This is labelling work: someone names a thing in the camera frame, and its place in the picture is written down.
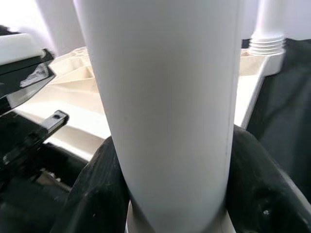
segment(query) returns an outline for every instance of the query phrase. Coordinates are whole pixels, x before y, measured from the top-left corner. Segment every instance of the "cream plastic tray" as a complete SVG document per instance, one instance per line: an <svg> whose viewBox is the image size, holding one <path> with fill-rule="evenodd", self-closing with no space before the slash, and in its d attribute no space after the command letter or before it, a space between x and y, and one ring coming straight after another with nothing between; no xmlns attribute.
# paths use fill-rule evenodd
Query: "cream plastic tray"
<svg viewBox="0 0 311 233"><path fill-rule="evenodd" d="M265 56L241 52L235 124L247 127L263 81ZM76 49L58 57L50 65L56 77L17 111L41 122L56 110L70 115L68 124L47 142L90 160L101 143L110 136L87 49Z"/></svg>

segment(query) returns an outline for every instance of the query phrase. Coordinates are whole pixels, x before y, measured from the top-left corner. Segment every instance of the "black cloth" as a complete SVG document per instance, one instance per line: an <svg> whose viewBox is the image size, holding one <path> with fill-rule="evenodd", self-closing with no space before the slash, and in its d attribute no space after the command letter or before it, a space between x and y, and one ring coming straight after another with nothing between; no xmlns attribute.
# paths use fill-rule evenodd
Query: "black cloth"
<svg viewBox="0 0 311 233"><path fill-rule="evenodd" d="M311 40L287 39L285 49L281 72L265 78L247 130L311 202Z"/></svg>

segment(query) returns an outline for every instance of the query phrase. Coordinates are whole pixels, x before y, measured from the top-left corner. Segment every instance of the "white cylinder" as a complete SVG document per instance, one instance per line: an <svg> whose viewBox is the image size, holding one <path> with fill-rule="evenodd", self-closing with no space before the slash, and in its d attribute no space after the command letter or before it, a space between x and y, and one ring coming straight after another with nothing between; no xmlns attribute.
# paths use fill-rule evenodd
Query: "white cylinder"
<svg viewBox="0 0 311 233"><path fill-rule="evenodd" d="M286 0L260 0L257 24L250 43L252 54L282 53Z"/></svg>
<svg viewBox="0 0 311 233"><path fill-rule="evenodd" d="M134 203L155 232L202 232L225 197L241 1L75 5Z"/></svg>

